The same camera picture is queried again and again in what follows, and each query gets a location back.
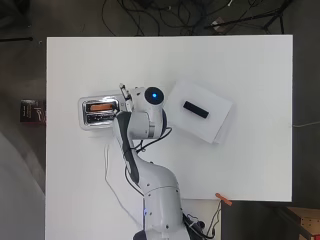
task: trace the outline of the gray floor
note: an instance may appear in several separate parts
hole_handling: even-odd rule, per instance
[[[215,0],[212,8],[223,5]],[[265,0],[254,12],[279,6],[281,1]],[[50,36],[111,36],[101,21],[103,0],[34,0],[29,19],[31,28],[12,27],[0,30],[1,38],[32,35],[33,42],[0,43],[0,131],[19,149],[28,165],[39,178],[45,169],[45,127],[19,122],[21,99],[44,99],[46,96],[46,38]],[[234,0],[233,5],[213,17],[237,19],[248,8],[246,0]],[[304,124],[320,121],[320,1],[296,0],[285,12],[286,33],[294,35],[293,121]],[[134,36],[136,27],[115,0],[109,0],[105,19],[119,36]],[[173,25],[175,18],[165,16]],[[264,20],[255,21],[261,24]],[[145,35],[157,35],[155,23],[141,15]],[[276,22],[272,33],[279,33]],[[175,36],[180,31],[161,24],[161,35]],[[197,30],[199,35],[212,32]],[[229,35],[264,34],[263,31],[236,26]],[[320,125],[293,129],[293,201],[294,205],[320,208]],[[257,203],[236,202],[232,208],[223,206],[223,240],[227,239],[295,239],[294,230],[287,227],[272,211]]]

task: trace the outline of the wire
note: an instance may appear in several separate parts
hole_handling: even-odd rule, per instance
[[[128,172],[128,168],[127,168],[127,166],[126,166],[125,169],[124,169],[124,176],[126,177],[127,182],[130,184],[130,186],[131,186],[134,190],[136,190],[137,193],[139,193],[139,194],[143,197],[143,196],[144,196],[143,193],[140,192],[140,191],[129,181],[127,172]]]
[[[167,130],[169,130],[165,135],[163,135],[162,137],[158,138],[157,140],[154,140],[152,142],[147,143],[146,145],[142,146],[141,149],[137,150],[137,153],[144,151],[148,146],[161,141],[162,139],[166,138],[171,132],[172,132],[172,128],[171,127],[167,127]]]
[[[254,4],[255,4],[256,2],[257,2],[257,0],[254,0],[252,4],[249,3],[249,8],[248,8],[244,13],[242,13],[242,15],[239,17],[239,19],[238,19],[237,21],[241,20],[241,19],[249,12],[249,11],[251,10],[251,8],[254,7]],[[237,23],[235,23],[232,27],[230,27],[230,28],[224,33],[224,35],[227,35],[232,29],[234,29],[235,26],[237,26]]]
[[[301,128],[301,127],[307,127],[307,126],[312,126],[312,125],[317,125],[317,124],[320,124],[320,121],[318,121],[318,122],[306,123],[306,124],[302,124],[302,125],[292,125],[292,127]]]
[[[144,33],[142,31],[142,29],[140,28],[140,24],[137,23],[137,21],[134,19],[134,17],[132,16],[132,14],[129,12],[129,10],[126,8],[126,6],[124,5],[124,0],[122,0],[120,2],[120,0],[117,0],[117,2],[119,3],[119,5],[122,7],[122,9],[130,16],[130,18],[132,19],[132,21],[134,22],[134,24],[137,26],[137,28],[140,30],[141,34],[144,36]]]
[[[104,6],[106,5],[107,1],[108,1],[108,0],[104,0],[103,5],[102,5],[102,9],[101,9],[102,22],[103,22],[104,26],[109,30],[109,32],[110,32],[113,36],[117,36],[117,35],[114,34],[114,32],[108,27],[107,23],[106,23],[105,20],[104,20],[104,16],[103,16]]]
[[[147,11],[144,11],[144,10],[129,9],[129,8],[125,7],[125,6],[123,6],[123,8],[124,8],[126,11],[129,11],[129,12],[144,13],[144,14],[148,15],[149,17],[151,17],[151,18],[153,19],[153,21],[157,24],[158,36],[160,36],[160,24],[159,24],[158,20],[157,20],[154,16],[152,16],[152,14],[150,14],[150,13],[148,13]]]
[[[134,3],[134,1],[133,1],[133,0],[130,0],[130,2],[131,2],[131,4],[133,5],[134,9],[135,9],[135,10],[138,10],[138,8],[137,8],[136,4]],[[138,12],[138,25],[139,25],[139,27],[137,27],[136,36],[140,36],[140,35],[139,35],[139,31],[140,31],[140,21],[141,21],[141,16],[140,16],[140,13]]]
[[[111,189],[111,191],[113,192],[114,196],[116,197],[120,207],[123,209],[123,211],[125,211],[128,216],[135,222],[135,224],[137,224],[139,227],[141,227],[141,224],[130,214],[130,212],[123,206],[123,204],[121,203],[117,193],[115,192],[115,190],[112,188],[112,186],[110,185],[110,183],[107,180],[108,177],[108,167],[109,167],[109,144],[107,147],[107,157],[106,154],[104,154],[104,168],[105,168],[105,173],[104,173],[104,180],[106,181],[106,183],[108,184],[109,188]]]
[[[185,214],[183,214],[183,222],[184,225],[187,227],[187,229],[190,229],[191,231],[193,231],[198,237],[200,237],[201,239],[214,239],[214,235],[212,236],[208,236],[202,233],[202,231],[200,231],[199,229],[195,228],[194,224],[195,222],[192,221],[190,218],[188,218]]]
[[[207,231],[207,235],[209,235],[210,229],[211,229],[211,227],[212,227],[212,225],[213,225],[214,218],[216,217],[217,214],[219,214],[219,211],[221,210],[220,207],[221,207],[221,201],[219,201],[219,205],[218,205],[218,207],[217,207],[217,210],[216,210],[216,212],[213,214],[213,217],[212,217],[212,219],[211,219],[210,226],[209,226],[208,231]],[[218,222],[219,222],[219,215],[217,216],[217,219],[218,219],[218,221],[215,223],[215,225],[217,225]]]
[[[260,2],[254,4],[255,1],[251,2],[251,0],[248,0],[248,4],[249,4],[250,6],[252,6],[252,7],[257,7],[257,6],[259,6],[261,3],[263,3],[263,1],[264,1],[264,0],[260,0]]]

